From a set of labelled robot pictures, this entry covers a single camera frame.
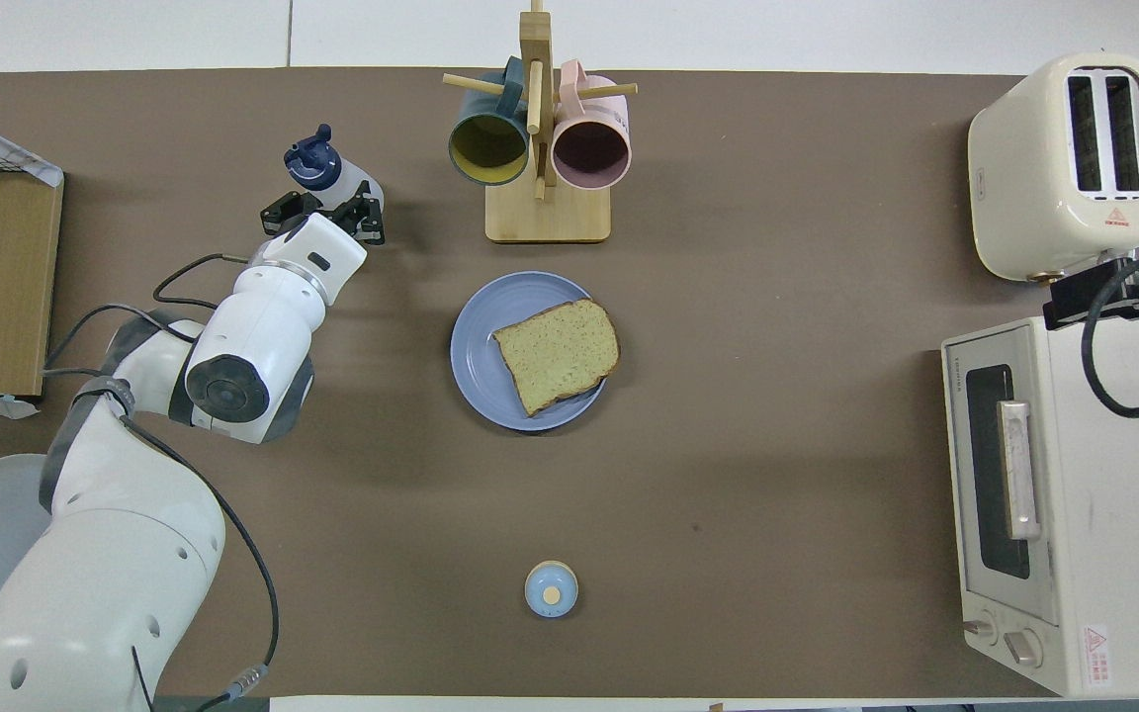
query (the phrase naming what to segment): black cable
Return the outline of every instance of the black cable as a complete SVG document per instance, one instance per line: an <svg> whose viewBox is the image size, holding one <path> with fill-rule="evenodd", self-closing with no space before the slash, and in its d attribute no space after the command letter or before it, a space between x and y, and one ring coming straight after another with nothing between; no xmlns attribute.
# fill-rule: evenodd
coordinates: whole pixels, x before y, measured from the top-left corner
<svg viewBox="0 0 1139 712"><path fill-rule="evenodd" d="M77 319L77 324L73 325L72 329L68 329L68 333L64 335L63 339L59 339L59 346L56 346L55 350L50 352L50 355L47 355L47 360L43 361L41 367L43 369L50 369L50 366L55 363L56 359L58 359L60 353L64 352L64 349L68 347L68 343L72 342L73 337L77 336L77 333L80 333L81 328L87 325L87 321L89 321L95 314L99 314L100 311L108 310L129 311L131 314L134 314L140 319L148 321L149 325L163 330L163 333L170 334L170 336L181 338L187 343L196 342L196 337L187 336L187 334L182 334L181 330L177 330L175 328L170 327L170 325L162 324L158 319L155 319L153 314L148 314L148 312L140 310L138 306L130 306L129 303L100 303L100 305L93 308L93 310L87 311L87 314L82 316L82 319Z"/></svg>
<svg viewBox="0 0 1139 712"><path fill-rule="evenodd" d="M144 690L144 701L148 703L148 712L155 712L153 695L148 694L148 684L144 680L144 666L139 665L139 650L132 645L131 657L134 657L134 671L139 673L139 689Z"/></svg>
<svg viewBox="0 0 1139 712"><path fill-rule="evenodd" d="M230 699L230 695L229 694L226 694L226 693L224 694L219 694L218 697L212 698L212 699L205 702L204 704L202 704L202 706L197 707L196 712L205 712L205 709L218 707L219 704L222 704L222 703L224 703L224 702L227 702L229 699Z"/></svg>
<svg viewBox="0 0 1139 712"><path fill-rule="evenodd" d="M240 265L248 265L249 262L248 259L246 257L224 255L224 253L221 252L214 252L213 255L205 255L204 257L199 257L198 260L192 260L191 262L187 263L187 267L182 267L181 270L178 270L175 271L175 273L167 276L166 279L161 280L161 284L157 285L157 288L153 289L153 298L162 303L192 303L192 305L195 306L204 306L207 310L218 310L216 303L205 302L204 298L189 298L186 296L161 296L161 293L164 292L166 287L170 287L170 285L173 284L175 279L181 278L181 276L185 276L187 272L195 270L196 267L202 267L204 265L205 262L213 260L226 260L228 262L238 262L240 263Z"/></svg>
<svg viewBox="0 0 1139 712"><path fill-rule="evenodd" d="M271 604L271 640L267 645L267 654L262 657L262 665L270 666L271 658L274 657L276 646L280 644L280 599L274 594L274 582L271 581L271 572L267 571L267 560L262 558L262 553L259 551L259 547L253 543L253 537L249 535L248 530L244 527L244 522L240 522L240 518L236 515L236 510L231 508L231 505L228 504L224 497L222 497L221 492L218 492L218 488L213 486L213 483L210 483L207 478L205 478L205 475L199 474L199 469L194 468L194 466L186 460L182 455L173 450L172 447L166 445L166 443L162 442L153 433L146 431L141 427L141 425L136 424L130 416L121 416L121 420L126 428L130 428L132 433L144 439L149 443L149 445L155 447L155 449L170 457L171 460L182 465L185 468L190 469L191 473L208 488L208 491L213 494L213 499L218 500L218 506L221 507L222 513L227 515L227 518L231 521L236 531L240 533L240 538L244 539L244 546L248 547L249 554L253 555L253 562L257 564L257 570L262 573L262 581L267 583L267 598L270 599ZM230 699L229 694L218 695L218 697L203 704L203 706L198 709L198 712L202 712L203 709L210 709L216 706L216 704L222 704L223 702L227 702L227 699Z"/></svg>
<svg viewBox="0 0 1139 712"><path fill-rule="evenodd" d="M51 377L77 377L77 375L82 375L82 377L97 377L98 378L98 377L104 377L104 375L108 375L108 374L105 374L104 371L100 371L99 369L47 369L44 371L41 371L41 375L43 375L44 378L51 378Z"/></svg>
<svg viewBox="0 0 1139 712"><path fill-rule="evenodd" d="M1139 418L1139 406L1129 407L1114 400L1101 384L1101 378L1098 378L1098 367L1092 359L1092 335L1098 330L1098 320L1101 319L1101 311L1111 302L1113 294L1115 294L1116 289L1120 288L1126 278L1136 275L1136 272L1139 272L1139 259L1129 262L1120 271L1115 272L1111 280L1107 280L1103 285L1101 292L1098 292L1098 295L1092 298L1089 316L1083 321L1083 334L1080 337L1080 359L1083 361L1083 376L1088 379L1089 387L1092 388L1093 395L1098 398L1098 401L1101 401L1103 406L1111 409L1117 416L1124 416L1124 418Z"/></svg>

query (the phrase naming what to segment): mug handle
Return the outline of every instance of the mug handle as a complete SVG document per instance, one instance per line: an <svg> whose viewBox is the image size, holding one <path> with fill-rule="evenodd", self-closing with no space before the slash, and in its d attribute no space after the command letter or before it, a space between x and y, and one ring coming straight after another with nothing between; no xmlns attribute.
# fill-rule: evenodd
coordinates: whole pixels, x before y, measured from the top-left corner
<svg viewBox="0 0 1139 712"><path fill-rule="evenodd" d="M521 63L519 57L509 57L507 67L503 67L503 93L494 105L494 113L501 116L516 116L523 91L525 91L525 64Z"/></svg>
<svg viewBox="0 0 1139 712"><path fill-rule="evenodd" d="M566 111L566 118L583 116L582 99L579 99L579 84L588 83L588 73L583 71L579 59L570 59L560 65L560 105Z"/></svg>

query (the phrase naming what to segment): blue bottle cap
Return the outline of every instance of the blue bottle cap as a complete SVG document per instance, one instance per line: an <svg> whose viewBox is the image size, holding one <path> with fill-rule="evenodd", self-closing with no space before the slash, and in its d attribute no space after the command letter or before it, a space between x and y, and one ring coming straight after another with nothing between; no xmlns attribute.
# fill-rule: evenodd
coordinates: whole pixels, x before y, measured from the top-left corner
<svg viewBox="0 0 1139 712"><path fill-rule="evenodd" d="M544 619L559 619L579 600L579 579L560 562L543 562L525 576L525 604Z"/></svg>
<svg viewBox="0 0 1139 712"><path fill-rule="evenodd" d="M330 139L331 126L320 124L316 134L296 141L284 154L284 166L302 188L326 190L339 179L341 155L328 144Z"/></svg>

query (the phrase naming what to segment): brown mat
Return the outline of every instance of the brown mat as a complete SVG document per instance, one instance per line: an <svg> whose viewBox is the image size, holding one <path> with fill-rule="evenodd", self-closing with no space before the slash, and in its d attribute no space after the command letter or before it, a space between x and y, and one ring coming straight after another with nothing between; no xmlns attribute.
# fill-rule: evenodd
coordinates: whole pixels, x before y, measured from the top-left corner
<svg viewBox="0 0 1139 712"><path fill-rule="evenodd" d="M936 355L1046 298L982 269L969 229L964 132L1015 80L611 72L640 85L613 237L497 246L445 156L460 91L440 73L0 75L0 133L68 175L51 343L194 257L253 252L317 122L385 186L388 244L316 334L295 432L145 418L265 547L284 635L257 694L1042 694L962 643ZM583 285L623 346L596 406L542 436L482 419L446 361L470 294L530 269ZM117 320L64 363L98 363ZM44 451L76 386L0 419L0 456ZM568 619L521 598L544 558L579 574ZM161 691L213 693L265 638L233 533Z"/></svg>

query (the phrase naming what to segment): oven knob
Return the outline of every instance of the oven knob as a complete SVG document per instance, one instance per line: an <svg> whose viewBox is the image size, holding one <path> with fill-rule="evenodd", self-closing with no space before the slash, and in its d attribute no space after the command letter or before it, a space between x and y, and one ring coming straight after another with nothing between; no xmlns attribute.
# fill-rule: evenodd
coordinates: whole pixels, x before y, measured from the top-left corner
<svg viewBox="0 0 1139 712"><path fill-rule="evenodd" d="M1044 649L1035 631L1026 628L1016 633L1005 633L1005 646L1013 655L1014 663L1024 668L1039 668L1044 663Z"/></svg>
<svg viewBox="0 0 1139 712"><path fill-rule="evenodd" d="M962 627L968 635L976 635L977 637L995 635L995 625L991 625L986 621L978 621L977 619L964 622Z"/></svg>

